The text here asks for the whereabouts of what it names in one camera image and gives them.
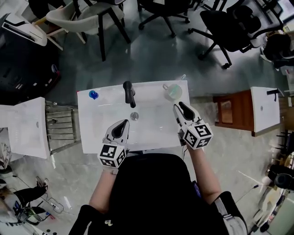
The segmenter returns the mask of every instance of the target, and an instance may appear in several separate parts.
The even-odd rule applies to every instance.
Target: shoe
[[[43,186],[46,188],[46,191],[49,190],[49,180],[47,178],[44,180]]]
[[[38,186],[38,187],[43,187],[43,186],[44,186],[44,185],[43,185],[43,181],[40,179],[39,176],[36,177],[36,180],[37,180],[37,186]]]

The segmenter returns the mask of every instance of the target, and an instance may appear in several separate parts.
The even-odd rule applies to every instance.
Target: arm
[[[194,166],[197,183],[204,200],[211,204],[221,194],[220,183],[205,158],[202,149],[193,150],[187,145]]]
[[[109,198],[116,175],[107,170],[103,170],[98,184],[91,196],[89,205],[101,213],[106,213],[109,206]]]

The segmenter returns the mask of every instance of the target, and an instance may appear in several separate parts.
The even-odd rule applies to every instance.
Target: white countertop
[[[8,133],[12,152],[49,157],[45,99],[39,97],[13,106],[8,113]]]
[[[267,91],[276,88],[251,87],[251,96],[254,114],[254,132],[262,131],[266,128],[280,123],[280,106],[277,94],[267,95]]]
[[[12,106],[0,105],[0,128],[8,127],[7,115]]]
[[[180,146],[179,125],[173,113],[173,103],[164,97],[162,85],[178,84],[182,96],[178,101],[189,102],[187,81],[134,83],[136,107],[125,103],[123,85],[91,89],[99,94],[89,97],[91,90],[78,92],[79,126],[84,153],[100,153],[106,130],[117,121],[128,119],[130,132],[127,147],[131,151]],[[137,112],[137,121],[130,114]]]

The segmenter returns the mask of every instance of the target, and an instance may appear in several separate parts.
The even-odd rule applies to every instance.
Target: gray floor
[[[226,6],[234,2],[228,0]],[[46,98],[76,104],[79,90],[119,85],[126,80],[134,83],[175,80],[183,74],[187,75],[190,97],[233,93],[251,86],[288,89],[286,77],[259,57],[259,49],[245,54],[229,53],[233,65],[228,70],[221,69],[226,59],[219,47],[205,61],[200,61],[197,55],[212,41],[197,33],[187,33],[188,28],[206,30],[200,11],[202,9],[188,12],[189,24],[170,17],[177,33],[173,39],[163,18],[153,20],[140,31],[139,23],[151,13],[144,10],[139,13],[136,0],[126,0],[125,30],[131,44],[126,43],[116,26],[106,30],[105,62],[101,60],[98,36],[88,35],[84,45],[74,33],[61,35],[58,41],[64,47],[64,51],[60,51],[59,65],[62,78]]]

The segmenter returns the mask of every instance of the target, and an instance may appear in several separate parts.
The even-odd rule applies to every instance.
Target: black office chair
[[[190,4],[190,8],[193,8],[195,3],[197,3],[196,7],[194,8],[194,11],[196,11],[198,9],[198,7],[200,7],[200,6],[203,7],[204,9],[206,9],[206,10],[216,11],[220,1],[221,0],[215,0],[213,6],[210,7],[209,5],[204,4],[204,2],[206,2],[206,0],[193,0],[192,3]],[[222,0],[222,4],[221,4],[221,6],[219,8],[219,11],[222,11],[224,9],[224,7],[226,5],[226,2],[227,2],[227,0]]]
[[[289,34],[273,34],[267,39],[263,54],[273,62],[275,68],[294,66],[294,50],[292,38]]]
[[[188,17],[179,15],[180,13],[185,14],[188,11],[190,0],[165,1],[165,4],[155,3],[153,0],[137,0],[137,3],[139,11],[144,8],[146,11],[154,14],[139,24],[140,30],[144,29],[144,25],[148,22],[162,17],[171,30],[171,37],[174,38],[176,33],[170,23],[170,16],[183,18],[185,19],[185,23],[190,23]]]
[[[258,48],[259,35],[283,28],[273,4],[268,5],[265,0],[239,0],[227,8],[226,12],[202,11],[200,16],[212,34],[194,28],[188,29],[188,33],[199,33],[213,40],[213,44],[198,58],[203,60],[218,45],[228,60],[228,63],[222,66],[223,69],[232,65],[227,51],[239,50],[245,53],[252,48]]]

